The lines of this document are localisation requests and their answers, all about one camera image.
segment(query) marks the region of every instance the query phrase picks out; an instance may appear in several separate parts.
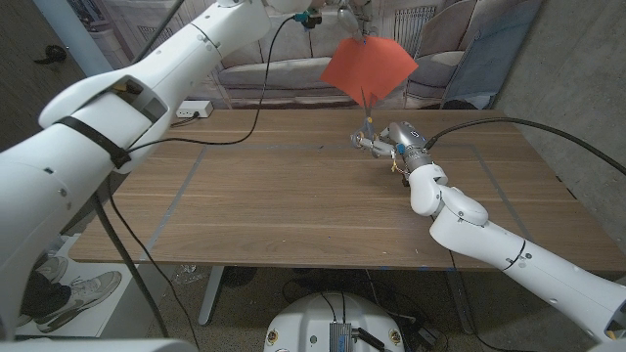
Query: electrical outlet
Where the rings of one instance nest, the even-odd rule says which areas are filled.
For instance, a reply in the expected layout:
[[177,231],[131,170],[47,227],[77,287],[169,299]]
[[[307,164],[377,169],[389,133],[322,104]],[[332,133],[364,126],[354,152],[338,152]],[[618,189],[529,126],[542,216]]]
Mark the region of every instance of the electrical outlet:
[[196,111],[199,117],[208,117],[213,112],[213,104],[210,101],[184,101],[176,111],[176,116],[192,117]]

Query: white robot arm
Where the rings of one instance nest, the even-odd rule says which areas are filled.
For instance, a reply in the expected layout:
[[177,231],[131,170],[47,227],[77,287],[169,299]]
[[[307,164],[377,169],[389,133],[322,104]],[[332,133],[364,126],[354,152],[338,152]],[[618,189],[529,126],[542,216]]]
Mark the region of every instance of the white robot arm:
[[[268,2],[284,13],[311,4]],[[138,64],[67,88],[42,111],[42,132],[0,154],[2,339],[14,337],[25,283],[41,251],[112,171],[130,172],[156,146],[125,151],[160,139],[222,58],[269,29],[261,0],[217,0]]]
[[411,207],[434,216],[430,235],[444,247],[484,261],[559,309],[598,342],[622,337],[626,287],[599,278],[489,221],[487,210],[457,188],[424,149],[425,138],[407,122],[392,122],[377,140],[357,134],[356,147],[398,153],[411,186]]

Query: wooden surface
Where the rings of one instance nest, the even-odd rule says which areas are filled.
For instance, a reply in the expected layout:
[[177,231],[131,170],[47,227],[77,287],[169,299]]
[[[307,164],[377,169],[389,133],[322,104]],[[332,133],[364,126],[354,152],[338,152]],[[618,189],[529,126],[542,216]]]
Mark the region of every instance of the wooden surface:
[[[410,121],[424,135],[497,111],[378,110],[378,130]],[[252,110],[215,111],[169,136],[241,138]],[[391,161],[355,150],[360,110],[265,110],[256,131],[231,147],[169,143],[115,194],[121,212],[162,263],[445,270],[448,250],[416,215]],[[593,271],[624,271],[612,240],[514,126],[454,132],[431,150],[456,186],[495,223]],[[133,258],[140,248],[107,210]],[[119,261],[98,221],[70,251],[78,261]],[[454,254],[459,268],[486,264]]]

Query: shoe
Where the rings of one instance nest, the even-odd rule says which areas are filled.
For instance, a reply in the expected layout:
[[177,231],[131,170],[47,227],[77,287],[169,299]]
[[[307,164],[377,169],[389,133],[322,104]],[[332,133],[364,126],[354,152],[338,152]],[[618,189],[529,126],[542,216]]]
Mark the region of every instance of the shoe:
[[71,296],[65,306],[46,317],[35,319],[41,332],[52,332],[74,319],[82,311],[104,301],[121,282],[117,271],[105,273],[97,278],[70,285]]
[[[35,271],[50,281],[51,284],[56,284],[63,277],[67,270],[67,259],[63,257],[52,257],[43,263]],[[28,324],[32,318],[26,314],[20,315],[18,318],[18,328]]]
[[30,318],[30,316],[27,316],[26,314],[21,314],[18,318],[18,328],[30,323],[31,320],[32,318]]
[[39,268],[35,269],[36,272],[50,280],[50,283],[56,284],[61,277],[66,273],[67,259],[63,257],[52,257],[43,263]]

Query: red fabric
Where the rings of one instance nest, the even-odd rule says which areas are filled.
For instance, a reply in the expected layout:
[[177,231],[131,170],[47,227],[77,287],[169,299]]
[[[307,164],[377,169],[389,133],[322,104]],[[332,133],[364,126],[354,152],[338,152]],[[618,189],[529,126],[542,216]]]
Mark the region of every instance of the red fabric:
[[363,106],[372,105],[398,86],[418,65],[392,39],[366,37],[365,44],[352,38],[343,39],[333,59],[322,72],[323,81],[334,85]]

